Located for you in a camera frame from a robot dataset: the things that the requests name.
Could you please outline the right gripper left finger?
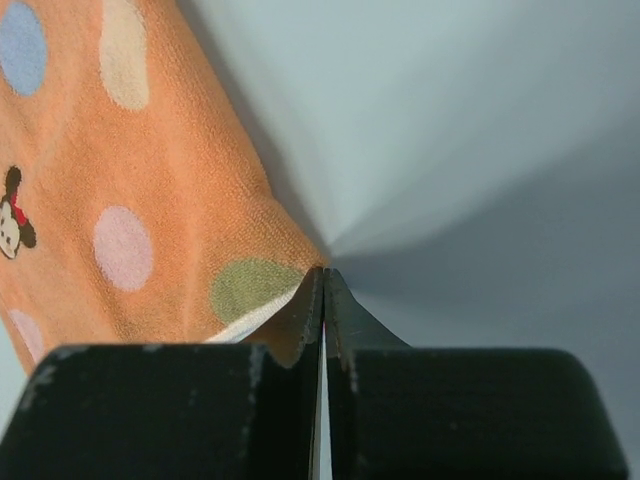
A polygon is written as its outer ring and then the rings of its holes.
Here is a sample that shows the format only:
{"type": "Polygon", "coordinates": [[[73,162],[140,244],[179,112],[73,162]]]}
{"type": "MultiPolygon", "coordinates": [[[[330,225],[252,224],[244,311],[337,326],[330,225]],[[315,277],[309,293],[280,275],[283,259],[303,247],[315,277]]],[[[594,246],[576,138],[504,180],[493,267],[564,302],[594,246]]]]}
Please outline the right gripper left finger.
{"type": "Polygon", "coordinates": [[[232,344],[67,345],[29,378],[5,479],[314,479],[323,272],[232,344]]]}

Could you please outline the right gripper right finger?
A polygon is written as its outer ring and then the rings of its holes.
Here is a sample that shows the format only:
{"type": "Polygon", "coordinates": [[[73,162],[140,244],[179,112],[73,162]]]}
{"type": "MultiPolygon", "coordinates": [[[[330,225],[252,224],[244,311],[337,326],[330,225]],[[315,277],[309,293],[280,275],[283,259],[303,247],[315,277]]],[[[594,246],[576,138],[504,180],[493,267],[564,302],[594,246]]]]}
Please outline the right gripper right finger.
{"type": "Polygon", "coordinates": [[[598,388],[548,348],[423,348],[324,273],[332,474],[337,479],[625,479],[598,388]]]}

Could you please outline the peach orange patterned towel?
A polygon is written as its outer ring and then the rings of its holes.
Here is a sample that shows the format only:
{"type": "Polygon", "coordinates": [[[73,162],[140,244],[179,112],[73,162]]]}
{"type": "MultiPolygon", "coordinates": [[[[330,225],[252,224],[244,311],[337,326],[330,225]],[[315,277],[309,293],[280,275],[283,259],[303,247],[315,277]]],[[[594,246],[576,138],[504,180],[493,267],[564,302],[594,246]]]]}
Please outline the peach orange patterned towel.
{"type": "Polygon", "coordinates": [[[1,317],[64,344],[229,342],[324,262],[174,1],[1,5],[1,317]]]}

